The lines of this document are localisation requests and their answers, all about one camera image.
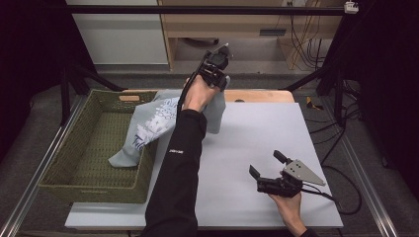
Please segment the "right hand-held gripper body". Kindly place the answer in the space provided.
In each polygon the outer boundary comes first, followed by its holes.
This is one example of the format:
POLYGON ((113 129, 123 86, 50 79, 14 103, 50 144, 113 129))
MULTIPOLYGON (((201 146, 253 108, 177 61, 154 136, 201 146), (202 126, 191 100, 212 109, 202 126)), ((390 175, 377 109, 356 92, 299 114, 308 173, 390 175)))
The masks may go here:
POLYGON ((283 198, 293 198, 302 191, 303 183, 324 186, 325 182, 299 160, 279 158, 285 164, 282 175, 276 179, 263 178, 256 172, 257 191, 283 198))

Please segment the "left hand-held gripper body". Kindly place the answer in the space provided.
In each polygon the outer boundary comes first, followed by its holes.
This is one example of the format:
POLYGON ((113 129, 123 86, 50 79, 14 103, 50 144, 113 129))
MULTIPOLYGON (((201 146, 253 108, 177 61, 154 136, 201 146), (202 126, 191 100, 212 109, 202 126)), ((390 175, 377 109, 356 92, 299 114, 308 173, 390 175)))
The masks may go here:
POLYGON ((231 53, 227 43, 215 51, 207 50, 198 67, 198 74, 210 87, 218 87, 223 77, 228 76, 223 73, 223 70, 227 67, 230 57, 231 53))

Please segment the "grey printed t-shirt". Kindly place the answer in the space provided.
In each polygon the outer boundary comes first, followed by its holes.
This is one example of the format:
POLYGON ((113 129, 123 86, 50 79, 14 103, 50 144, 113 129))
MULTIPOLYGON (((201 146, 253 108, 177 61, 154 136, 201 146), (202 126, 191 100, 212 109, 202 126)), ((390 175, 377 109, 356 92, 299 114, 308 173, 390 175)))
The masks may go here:
MULTIPOLYGON (((150 103, 135 107, 125 144, 120 151, 108 159, 113 167, 126 168, 138 165, 140 152, 145 145, 173 130, 181 93, 182 89, 160 90, 150 103)), ((219 133, 225 108, 224 92, 215 94, 205 106, 203 113, 208 121, 208 133, 219 133)))

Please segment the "green woven basket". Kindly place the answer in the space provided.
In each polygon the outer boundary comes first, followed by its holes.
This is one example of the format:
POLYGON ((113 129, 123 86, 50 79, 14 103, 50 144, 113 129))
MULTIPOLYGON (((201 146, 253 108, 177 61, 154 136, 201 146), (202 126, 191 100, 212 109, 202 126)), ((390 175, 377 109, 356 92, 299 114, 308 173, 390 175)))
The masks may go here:
POLYGON ((114 167, 109 159, 123 148, 135 107, 154 96, 153 91, 91 91, 39 187, 66 202, 145 203, 157 143, 138 151, 139 163, 132 167, 114 167))

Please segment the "person's left hand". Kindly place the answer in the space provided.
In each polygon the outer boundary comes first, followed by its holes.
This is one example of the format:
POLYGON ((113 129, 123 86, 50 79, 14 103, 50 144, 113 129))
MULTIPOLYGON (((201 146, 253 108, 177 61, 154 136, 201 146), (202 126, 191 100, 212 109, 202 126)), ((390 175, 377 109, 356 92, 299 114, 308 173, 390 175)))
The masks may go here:
POLYGON ((201 75, 197 75, 187 92, 182 109, 201 112, 218 92, 217 87, 210 87, 201 75))

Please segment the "person's right hand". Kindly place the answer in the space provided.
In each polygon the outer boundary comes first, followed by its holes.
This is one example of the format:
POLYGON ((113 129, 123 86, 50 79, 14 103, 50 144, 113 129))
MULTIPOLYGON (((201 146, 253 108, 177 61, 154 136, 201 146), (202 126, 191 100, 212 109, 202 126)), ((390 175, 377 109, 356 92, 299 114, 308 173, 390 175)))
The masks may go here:
POLYGON ((270 195, 270 198, 277 206, 278 212, 294 237, 300 237, 307 228, 300 217, 301 193, 294 197, 280 197, 270 195))

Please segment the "wooden desk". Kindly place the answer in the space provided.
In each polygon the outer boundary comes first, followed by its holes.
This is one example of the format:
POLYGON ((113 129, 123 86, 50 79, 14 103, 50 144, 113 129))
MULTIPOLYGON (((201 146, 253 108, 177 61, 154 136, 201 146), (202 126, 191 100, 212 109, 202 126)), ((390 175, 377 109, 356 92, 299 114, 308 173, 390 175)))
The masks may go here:
MULTIPOLYGON (((344 5, 344 0, 157 0, 160 6, 322 7, 344 5)), ((262 38, 264 30, 283 30, 276 38, 291 70, 308 68, 302 52, 311 39, 331 40, 339 16, 171 15, 161 16, 169 39, 262 38)))

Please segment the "yellow and black tool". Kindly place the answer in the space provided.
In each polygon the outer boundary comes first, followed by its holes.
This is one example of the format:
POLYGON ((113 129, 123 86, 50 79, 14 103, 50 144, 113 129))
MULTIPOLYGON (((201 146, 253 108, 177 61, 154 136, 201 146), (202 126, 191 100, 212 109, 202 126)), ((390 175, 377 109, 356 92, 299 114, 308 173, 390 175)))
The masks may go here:
POLYGON ((308 109, 314 109, 314 110, 318 110, 318 111, 323 111, 323 110, 324 110, 323 106, 320 106, 320 105, 315 105, 315 104, 312 102, 312 100, 311 100, 311 98, 310 98, 310 97, 306 97, 306 107, 307 107, 308 109))

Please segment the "black metal stand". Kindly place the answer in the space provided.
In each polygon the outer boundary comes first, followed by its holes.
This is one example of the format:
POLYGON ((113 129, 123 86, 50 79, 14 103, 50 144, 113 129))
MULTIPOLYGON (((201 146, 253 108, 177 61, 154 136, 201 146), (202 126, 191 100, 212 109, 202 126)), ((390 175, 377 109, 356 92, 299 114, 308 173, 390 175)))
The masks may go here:
POLYGON ((333 115, 336 122, 343 127, 345 125, 342 116, 342 101, 343 101, 343 74, 339 67, 326 65, 308 74, 302 79, 285 87, 286 91, 293 92, 301 86, 319 79, 320 82, 316 88, 316 93, 319 96, 327 96, 331 90, 334 90, 334 110, 333 115))
POLYGON ((123 87, 108 81, 97 72, 88 70, 81 65, 64 66, 60 73, 61 125, 65 125, 70 117, 69 86, 73 87, 77 95, 88 95, 90 86, 85 81, 86 78, 93 79, 112 91, 121 92, 124 90, 123 87))

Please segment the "white cabinet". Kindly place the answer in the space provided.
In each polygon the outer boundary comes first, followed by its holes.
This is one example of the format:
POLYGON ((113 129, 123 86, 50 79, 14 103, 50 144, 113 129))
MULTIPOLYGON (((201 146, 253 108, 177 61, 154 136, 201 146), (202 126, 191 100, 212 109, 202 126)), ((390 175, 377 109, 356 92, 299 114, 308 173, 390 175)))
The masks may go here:
POLYGON ((73 14, 97 65, 167 64, 158 14, 73 14))

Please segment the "black curtain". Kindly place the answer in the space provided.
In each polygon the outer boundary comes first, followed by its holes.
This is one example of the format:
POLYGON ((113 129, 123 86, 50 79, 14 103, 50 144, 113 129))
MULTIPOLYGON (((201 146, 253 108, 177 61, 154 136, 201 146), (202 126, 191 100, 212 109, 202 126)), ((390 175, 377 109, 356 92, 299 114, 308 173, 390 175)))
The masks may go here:
POLYGON ((0 0, 0 162, 23 128, 30 99, 59 84, 64 66, 95 69, 66 0, 0 0))
POLYGON ((318 92, 360 83, 360 103, 383 156, 419 200, 419 0, 356 0, 326 57, 318 92))

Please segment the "black horizontal frame bar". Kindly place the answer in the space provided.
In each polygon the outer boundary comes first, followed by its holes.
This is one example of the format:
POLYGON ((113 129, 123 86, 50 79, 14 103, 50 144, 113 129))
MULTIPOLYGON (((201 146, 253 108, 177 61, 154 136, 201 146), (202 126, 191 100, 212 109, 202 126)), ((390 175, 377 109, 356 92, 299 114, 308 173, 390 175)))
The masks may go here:
POLYGON ((71 14, 172 14, 172 15, 291 15, 343 16, 343 7, 249 7, 249 6, 108 6, 68 5, 71 14))

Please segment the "aluminium rail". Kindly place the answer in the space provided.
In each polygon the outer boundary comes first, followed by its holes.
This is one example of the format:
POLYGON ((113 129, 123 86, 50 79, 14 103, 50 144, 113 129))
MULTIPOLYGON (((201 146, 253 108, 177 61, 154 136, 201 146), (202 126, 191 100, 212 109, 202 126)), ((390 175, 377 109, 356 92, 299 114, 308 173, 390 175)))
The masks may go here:
POLYGON ((79 115, 81 107, 87 100, 86 96, 76 96, 70 109, 69 118, 61 125, 55 134, 51 144, 45 152, 42 160, 37 167, 34 175, 29 181, 19 202, 15 206, 13 212, 9 215, 6 223, 0 229, 0 237, 15 237, 21 227, 29 209, 31 208, 38 192, 38 183, 46 170, 47 165, 51 162, 57 148, 62 143, 64 136, 68 133, 69 127, 74 123, 75 118, 79 115))
MULTIPOLYGON (((332 100, 329 98, 322 98, 321 102, 324 105, 325 112, 331 118, 335 119, 336 122, 341 121, 344 125, 348 118, 358 113, 355 103, 343 106, 342 102, 339 102, 338 105, 341 106, 341 109, 336 109, 332 100)), ((340 132, 338 143, 355 178, 358 189, 362 194, 363 203, 368 207, 381 237, 399 237, 393 221, 388 215, 372 180, 367 174, 367 170, 363 167, 354 146, 346 134, 346 130, 347 126, 345 125, 340 132)))

